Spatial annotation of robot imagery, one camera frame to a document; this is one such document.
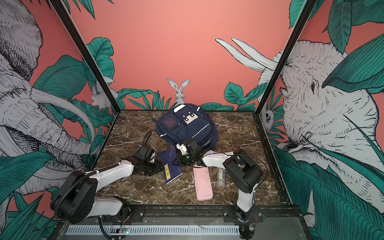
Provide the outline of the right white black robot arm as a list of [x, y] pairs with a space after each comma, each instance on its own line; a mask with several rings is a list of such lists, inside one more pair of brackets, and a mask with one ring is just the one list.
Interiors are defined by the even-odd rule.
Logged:
[[254, 198], [257, 187], [263, 176], [263, 170], [244, 150], [233, 152], [215, 152], [203, 150], [194, 139], [177, 144], [177, 160], [179, 166], [192, 166], [206, 170], [218, 168], [227, 171], [238, 188], [238, 199], [235, 205], [237, 218], [245, 223], [256, 209]]

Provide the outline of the navy blue notebook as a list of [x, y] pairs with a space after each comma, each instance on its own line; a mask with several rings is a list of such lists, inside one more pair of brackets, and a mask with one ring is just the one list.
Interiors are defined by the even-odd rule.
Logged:
[[177, 151], [175, 147], [158, 153], [158, 158], [164, 167], [165, 183], [169, 184], [182, 175], [181, 167], [177, 165]]

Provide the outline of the navy blue student backpack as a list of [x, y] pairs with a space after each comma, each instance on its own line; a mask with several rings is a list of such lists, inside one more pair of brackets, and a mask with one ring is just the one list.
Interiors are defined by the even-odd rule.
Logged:
[[193, 104], [181, 104], [164, 116], [152, 119], [156, 124], [155, 132], [176, 146], [194, 139], [204, 150], [214, 149], [219, 140], [216, 125], [202, 107]]

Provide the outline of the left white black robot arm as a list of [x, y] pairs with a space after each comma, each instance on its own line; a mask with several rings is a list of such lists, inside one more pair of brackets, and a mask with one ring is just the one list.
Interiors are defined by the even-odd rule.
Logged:
[[74, 171], [55, 194], [51, 209], [58, 221], [77, 224], [86, 218], [111, 216], [119, 222], [131, 217], [132, 210], [121, 197], [97, 197], [102, 188], [132, 175], [153, 176], [164, 168], [157, 152], [140, 146], [135, 155], [90, 172]]

